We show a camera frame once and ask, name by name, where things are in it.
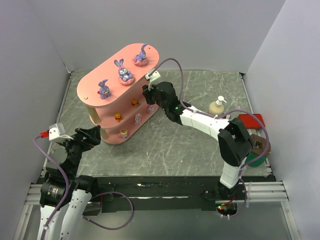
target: gray marble table surface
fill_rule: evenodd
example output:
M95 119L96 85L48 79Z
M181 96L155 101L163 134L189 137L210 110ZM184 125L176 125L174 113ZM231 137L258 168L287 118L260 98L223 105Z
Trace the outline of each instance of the gray marble table surface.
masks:
M71 73L60 123L67 134L76 128L91 128L85 105L77 96L77 84L88 70ZM160 70L161 80L181 89L178 70ZM185 70L184 101L208 112L209 104L224 96L225 111L250 110L241 76L236 72ZM220 176L224 161L218 142L211 136L167 119L159 109L128 141L109 145L104 141L84 152L78 175L90 176ZM267 176L266 165L247 167L245 176Z

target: pink tiered stand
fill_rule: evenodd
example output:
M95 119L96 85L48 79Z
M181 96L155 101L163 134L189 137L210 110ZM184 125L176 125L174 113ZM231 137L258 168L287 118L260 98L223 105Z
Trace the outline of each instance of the pink tiered stand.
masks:
M101 126L101 138L108 144L124 143L158 110L155 104L151 106L153 111L148 111L150 105L142 94L142 86L149 83L145 75L158 64L159 53L154 47L147 45L144 50L148 64L136 66L133 58L141 51L142 44L134 43L124 47L85 75L77 86L78 97L86 105L91 121ZM114 60L119 59L124 59L123 65L135 77L132 85L124 86L118 81L119 68L114 64ZM101 99L98 83L104 79L108 79L106 85L110 88L111 96ZM132 106L132 99L136 99L140 106ZM117 112L123 117L120 122L115 119ZM123 129L127 131L125 139L119 137Z

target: white pump head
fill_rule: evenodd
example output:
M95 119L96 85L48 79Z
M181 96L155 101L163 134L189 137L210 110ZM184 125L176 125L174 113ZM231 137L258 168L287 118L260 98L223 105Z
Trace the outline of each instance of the white pump head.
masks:
M225 98L223 96L218 96L218 100L215 101L216 105L220 106L220 105L222 105L222 102L226 103Z

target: pink oval shelf top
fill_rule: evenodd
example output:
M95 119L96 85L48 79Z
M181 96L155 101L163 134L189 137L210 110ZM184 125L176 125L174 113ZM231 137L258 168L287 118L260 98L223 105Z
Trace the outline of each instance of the pink oval shelf top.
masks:
M144 50L148 59L146 66L136 66L133 58L140 53L143 43L133 43L125 46L105 62L101 63L87 75L85 75L78 83L76 92L80 100L87 106L93 108L103 108L128 91L137 81L142 79L148 71L153 69L159 62L159 53L151 45L147 45ZM134 76L135 81L132 85L122 85L118 78L118 67L114 60L124 59L123 66L126 67ZM110 88L111 95L106 99L101 99L98 91L100 89L99 82L108 79L105 83Z

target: pump bottle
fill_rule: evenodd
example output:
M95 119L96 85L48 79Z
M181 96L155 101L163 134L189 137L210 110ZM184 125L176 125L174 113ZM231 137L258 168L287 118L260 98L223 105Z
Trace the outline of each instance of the pump bottle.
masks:
M209 105L209 113L216 116L220 116L224 113L225 106L222 104L223 102L226 103L225 98L223 96L218 96L218 100L212 102Z

